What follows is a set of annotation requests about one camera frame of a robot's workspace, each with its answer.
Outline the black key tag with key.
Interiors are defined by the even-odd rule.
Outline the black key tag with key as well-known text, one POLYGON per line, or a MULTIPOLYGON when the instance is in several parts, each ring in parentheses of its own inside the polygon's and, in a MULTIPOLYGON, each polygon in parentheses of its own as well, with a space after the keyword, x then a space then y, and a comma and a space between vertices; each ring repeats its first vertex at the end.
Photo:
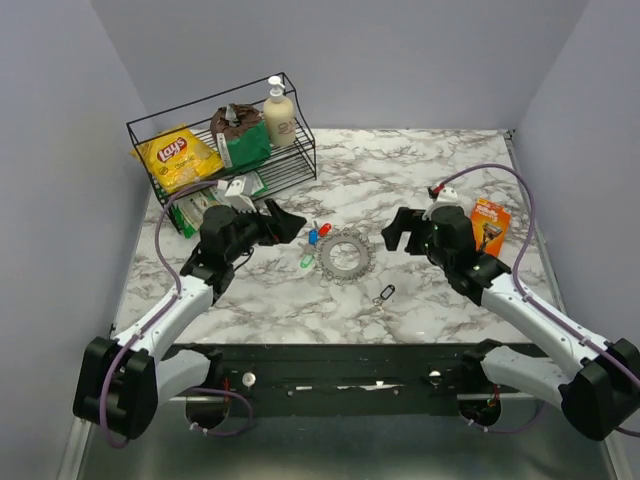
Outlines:
POLYGON ((373 299, 373 304, 375 306, 381 306, 386 301, 388 301, 396 292, 396 287, 393 284, 388 284, 386 287, 382 289, 378 296, 373 299))

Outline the green key tag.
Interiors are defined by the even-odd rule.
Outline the green key tag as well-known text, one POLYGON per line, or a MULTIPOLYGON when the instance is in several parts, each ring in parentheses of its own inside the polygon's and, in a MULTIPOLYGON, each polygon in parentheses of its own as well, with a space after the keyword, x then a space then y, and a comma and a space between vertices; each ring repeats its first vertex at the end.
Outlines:
POLYGON ((300 261, 301 268, 308 268, 314 261, 313 254, 306 254, 300 261))

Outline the metal disc with key rings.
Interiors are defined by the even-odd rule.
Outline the metal disc with key rings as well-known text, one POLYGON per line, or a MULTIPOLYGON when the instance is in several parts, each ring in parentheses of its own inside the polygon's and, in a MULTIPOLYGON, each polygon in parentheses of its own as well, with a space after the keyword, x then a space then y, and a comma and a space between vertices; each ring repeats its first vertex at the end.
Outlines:
POLYGON ((354 228, 337 229, 315 248, 316 269, 338 285, 354 283, 373 272, 376 252, 369 238, 354 228))

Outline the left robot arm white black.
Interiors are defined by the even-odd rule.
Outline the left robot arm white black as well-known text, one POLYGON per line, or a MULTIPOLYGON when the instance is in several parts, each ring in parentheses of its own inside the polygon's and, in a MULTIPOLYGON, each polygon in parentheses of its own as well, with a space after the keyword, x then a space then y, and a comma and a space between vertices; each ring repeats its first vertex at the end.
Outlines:
POLYGON ((266 214, 239 213, 226 205, 205 212, 200 240, 175 273, 174 287, 131 327, 87 345, 72 406, 76 417, 100 426, 107 436, 133 440, 160 404, 190 388, 209 395, 220 387, 222 372, 213 356, 191 349, 166 354, 225 293, 236 260, 256 245, 291 243, 307 222, 272 199, 265 204, 266 214))

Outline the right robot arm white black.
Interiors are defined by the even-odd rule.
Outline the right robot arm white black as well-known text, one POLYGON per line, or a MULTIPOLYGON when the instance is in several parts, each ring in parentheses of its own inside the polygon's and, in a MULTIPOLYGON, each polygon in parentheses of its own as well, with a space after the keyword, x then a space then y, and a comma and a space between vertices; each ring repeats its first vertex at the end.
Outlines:
POLYGON ((544 352, 533 358, 486 341, 460 367, 460 379, 480 392, 512 387, 558 408, 583 436, 601 441, 639 409, 639 350, 577 324, 520 283, 512 268, 476 249, 471 220, 459 206, 432 212, 401 207, 383 229, 389 251, 403 233, 406 253, 439 267, 460 295, 508 321, 544 352))

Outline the blue key tag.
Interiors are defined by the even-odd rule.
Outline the blue key tag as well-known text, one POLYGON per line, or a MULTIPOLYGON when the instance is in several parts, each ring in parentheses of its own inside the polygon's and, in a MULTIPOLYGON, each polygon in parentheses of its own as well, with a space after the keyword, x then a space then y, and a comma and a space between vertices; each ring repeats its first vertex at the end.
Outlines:
POLYGON ((318 231, 312 229, 308 234, 308 241, 311 245, 316 245, 319 239, 318 231))

